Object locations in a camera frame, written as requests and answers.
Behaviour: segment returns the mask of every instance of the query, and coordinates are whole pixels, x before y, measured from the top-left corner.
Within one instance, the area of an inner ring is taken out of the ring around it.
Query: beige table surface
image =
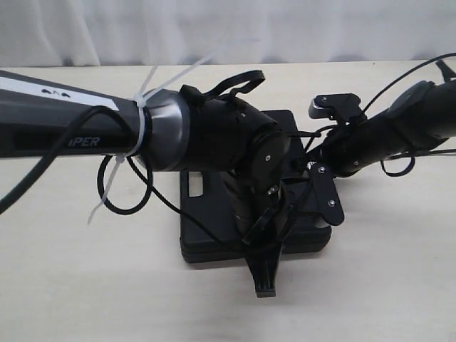
[[[307,115],[315,95],[352,92],[366,104],[416,64],[203,66],[170,88],[208,90],[261,68],[266,82],[244,98],[262,110],[290,109],[313,130],[327,124]],[[151,87],[181,69],[159,68]],[[149,68],[9,70],[131,97]],[[438,69],[399,83],[369,115],[422,79],[440,82]],[[283,260],[273,299],[255,297],[242,261],[186,265],[179,217],[156,198],[132,217],[102,208],[88,227],[100,159],[58,159],[0,216],[0,341],[456,341],[456,158],[420,158],[400,179],[373,165],[337,180],[346,221],[323,252]],[[0,193],[35,162],[1,161]],[[177,174],[155,179],[178,203]],[[135,204],[143,190],[125,166],[111,198]]]

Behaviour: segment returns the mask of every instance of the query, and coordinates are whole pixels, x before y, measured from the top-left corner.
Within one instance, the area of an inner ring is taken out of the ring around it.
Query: white backdrop
[[[1,0],[0,67],[428,58],[456,50],[454,0]]]

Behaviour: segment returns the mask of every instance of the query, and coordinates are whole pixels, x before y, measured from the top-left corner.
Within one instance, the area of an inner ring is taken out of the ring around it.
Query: bolt
[[[268,195],[272,195],[279,190],[277,185],[274,185],[271,189],[268,190]]]

